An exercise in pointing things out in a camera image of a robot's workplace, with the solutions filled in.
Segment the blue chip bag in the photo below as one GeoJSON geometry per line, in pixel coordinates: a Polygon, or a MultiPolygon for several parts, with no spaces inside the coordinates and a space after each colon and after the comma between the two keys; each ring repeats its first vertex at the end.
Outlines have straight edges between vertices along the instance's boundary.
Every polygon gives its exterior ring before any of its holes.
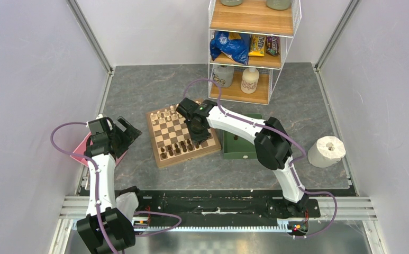
{"type": "Polygon", "coordinates": [[[248,64],[249,34],[215,31],[211,40],[211,57],[215,60],[221,52],[241,64],[248,64]]]}

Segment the green tray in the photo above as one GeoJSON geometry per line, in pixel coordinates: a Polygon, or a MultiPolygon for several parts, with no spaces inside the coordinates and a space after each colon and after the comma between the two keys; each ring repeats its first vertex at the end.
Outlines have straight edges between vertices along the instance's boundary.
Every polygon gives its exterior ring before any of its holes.
{"type": "MultiPolygon", "coordinates": [[[[245,114],[247,117],[262,119],[261,114],[245,114]]],[[[256,149],[248,140],[223,131],[223,158],[227,160],[235,159],[257,159],[256,149]]]]}

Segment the snack bag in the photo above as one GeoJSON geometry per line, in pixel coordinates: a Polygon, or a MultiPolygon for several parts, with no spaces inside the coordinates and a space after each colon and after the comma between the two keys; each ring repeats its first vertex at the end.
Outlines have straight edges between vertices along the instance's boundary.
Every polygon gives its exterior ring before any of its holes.
{"type": "Polygon", "coordinates": [[[215,31],[210,47],[212,60],[223,52],[236,62],[248,64],[249,34],[215,31]]]}
{"type": "Polygon", "coordinates": [[[251,36],[251,49],[248,55],[253,57],[265,56],[265,36],[254,34],[251,36]]]}
{"type": "Polygon", "coordinates": [[[267,54],[276,57],[279,55],[279,53],[279,37],[267,36],[267,54]]]}

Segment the yellow candy bag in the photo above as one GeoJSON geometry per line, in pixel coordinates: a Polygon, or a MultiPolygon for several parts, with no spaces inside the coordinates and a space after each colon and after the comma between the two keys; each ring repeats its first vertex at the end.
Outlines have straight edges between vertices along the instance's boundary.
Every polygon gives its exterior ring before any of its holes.
{"type": "Polygon", "coordinates": [[[265,36],[251,35],[251,46],[248,55],[253,57],[265,56],[265,36]]]}

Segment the chessboard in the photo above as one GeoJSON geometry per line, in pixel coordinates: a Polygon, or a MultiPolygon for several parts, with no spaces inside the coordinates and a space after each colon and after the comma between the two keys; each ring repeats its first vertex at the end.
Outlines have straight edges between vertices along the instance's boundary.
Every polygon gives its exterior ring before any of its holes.
{"type": "Polygon", "coordinates": [[[158,168],[208,155],[221,150],[221,145],[213,128],[211,137],[201,144],[193,144],[185,118],[176,112],[176,105],[151,111],[146,114],[151,145],[158,168]]]}

